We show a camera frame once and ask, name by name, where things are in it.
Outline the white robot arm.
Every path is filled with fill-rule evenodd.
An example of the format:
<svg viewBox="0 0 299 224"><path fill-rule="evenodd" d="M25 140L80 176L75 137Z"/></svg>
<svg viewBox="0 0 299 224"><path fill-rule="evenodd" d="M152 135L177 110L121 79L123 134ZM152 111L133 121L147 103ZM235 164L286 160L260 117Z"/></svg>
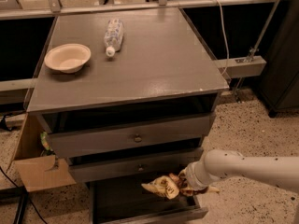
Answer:
<svg viewBox="0 0 299 224"><path fill-rule="evenodd" d="M213 149L185 168L195 190L231 177L242 176L279 189L299 193L298 157L245 157L238 151Z"/></svg>

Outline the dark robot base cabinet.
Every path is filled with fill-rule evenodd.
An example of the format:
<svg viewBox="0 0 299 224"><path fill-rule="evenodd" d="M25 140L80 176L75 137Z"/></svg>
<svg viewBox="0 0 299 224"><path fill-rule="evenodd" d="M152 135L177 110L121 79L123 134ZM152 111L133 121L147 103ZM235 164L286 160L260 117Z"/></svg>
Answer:
<svg viewBox="0 0 299 224"><path fill-rule="evenodd" d="M290 0L266 60L257 91L274 118L299 108L299 0Z"/></svg>

